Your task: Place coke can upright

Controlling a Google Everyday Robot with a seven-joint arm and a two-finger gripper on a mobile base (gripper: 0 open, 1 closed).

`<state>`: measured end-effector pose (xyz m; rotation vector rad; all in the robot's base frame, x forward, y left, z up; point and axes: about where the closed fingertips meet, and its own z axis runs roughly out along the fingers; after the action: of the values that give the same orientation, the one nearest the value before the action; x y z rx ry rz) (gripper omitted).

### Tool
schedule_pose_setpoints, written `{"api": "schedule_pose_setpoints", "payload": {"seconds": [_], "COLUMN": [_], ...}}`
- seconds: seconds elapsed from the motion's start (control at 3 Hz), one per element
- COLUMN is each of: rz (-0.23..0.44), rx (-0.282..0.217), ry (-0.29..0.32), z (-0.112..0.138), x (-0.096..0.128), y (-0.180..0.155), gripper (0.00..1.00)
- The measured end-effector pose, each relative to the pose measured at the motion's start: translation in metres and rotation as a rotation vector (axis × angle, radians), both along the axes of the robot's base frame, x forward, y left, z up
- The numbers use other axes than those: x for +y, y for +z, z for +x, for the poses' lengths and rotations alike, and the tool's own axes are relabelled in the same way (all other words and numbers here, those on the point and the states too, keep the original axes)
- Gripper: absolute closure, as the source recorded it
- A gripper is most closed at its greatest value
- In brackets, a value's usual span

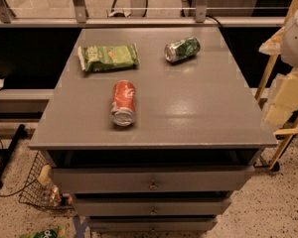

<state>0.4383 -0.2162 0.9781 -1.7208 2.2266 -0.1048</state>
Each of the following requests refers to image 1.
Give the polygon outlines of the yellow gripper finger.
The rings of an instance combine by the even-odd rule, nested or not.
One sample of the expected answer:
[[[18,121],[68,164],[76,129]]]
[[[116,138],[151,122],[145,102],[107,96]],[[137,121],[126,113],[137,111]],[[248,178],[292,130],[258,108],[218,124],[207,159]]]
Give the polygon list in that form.
[[[262,43],[258,50],[265,55],[280,55],[284,30],[284,27],[280,28],[268,40]]]
[[[268,91],[263,107],[263,121],[272,126],[284,125],[298,110],[298,68],[288,74],[278,73]]]

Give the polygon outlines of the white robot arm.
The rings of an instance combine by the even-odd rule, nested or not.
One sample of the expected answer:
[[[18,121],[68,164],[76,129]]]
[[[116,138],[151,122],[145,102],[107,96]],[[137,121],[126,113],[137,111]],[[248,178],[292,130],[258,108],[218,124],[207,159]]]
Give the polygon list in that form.
[[[284,27],[264,42],[259,51],[266,55],[280,55],[292,70],[277,74],[264,104],[263,121],[281,127],[298,110],[298,10]]]

